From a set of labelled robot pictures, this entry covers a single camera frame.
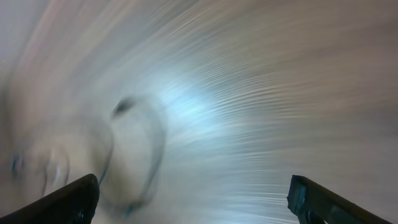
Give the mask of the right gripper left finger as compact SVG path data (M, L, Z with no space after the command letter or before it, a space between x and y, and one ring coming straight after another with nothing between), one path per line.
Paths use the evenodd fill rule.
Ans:
M1 218L1 224L91 224L100 197L94 174Z

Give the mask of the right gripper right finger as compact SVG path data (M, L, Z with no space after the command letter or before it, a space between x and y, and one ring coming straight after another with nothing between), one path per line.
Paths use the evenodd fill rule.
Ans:
M301 175L292 176L287 201L300 224L391 224Z

